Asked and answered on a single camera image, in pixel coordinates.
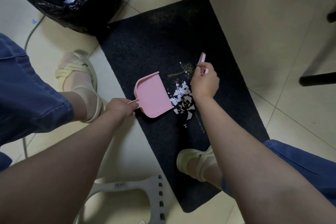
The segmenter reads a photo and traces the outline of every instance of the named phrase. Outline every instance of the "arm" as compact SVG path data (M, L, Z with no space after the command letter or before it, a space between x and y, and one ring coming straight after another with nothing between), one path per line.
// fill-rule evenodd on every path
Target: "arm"
M113 133L137 103L112 99L92 124L0 173L0 223L72 223Z
M300 173L240 127L213 99L219 78L195 70L191 81L216 160L246 223L334 223L335 207Z

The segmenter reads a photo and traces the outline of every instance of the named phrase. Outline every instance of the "sandal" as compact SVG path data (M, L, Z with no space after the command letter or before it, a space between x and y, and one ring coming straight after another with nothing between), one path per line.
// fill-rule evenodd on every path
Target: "sandal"
M61 91L64 91L64 82L66 78L68 78L71 75L73 71L84 72L91 77L94 90L82 85L73 88L73 90L78 88L86 88L90 90L93 94L95 94L97 97L97 108L93 118L87 121L82 121L83 123L90 123L99 117L103 109L102 99L97 94L97 74L89 59L87 59L78 52L73 52L73 54L76 55L79 59L75 63L69 63L63 69L57 69L55 72L55 76L58 79L58 86L61 89Z
M196 174L197 174L196 179L198 179L200 182L205 182L204 171L207 169L208 166L211 166L217 162L216 158L214 158L212 161L204 165L208 157L215 156L212 151L211 145L206 151L199 151L195 149L185 149L185 150L180 151L180 153L177 156L176 165L177 165L177 169L180 172L183 172L186 175L190 175L187 171L188 162L193 158L198 158L199 156L201 157L199 158L199 162L196 167Z

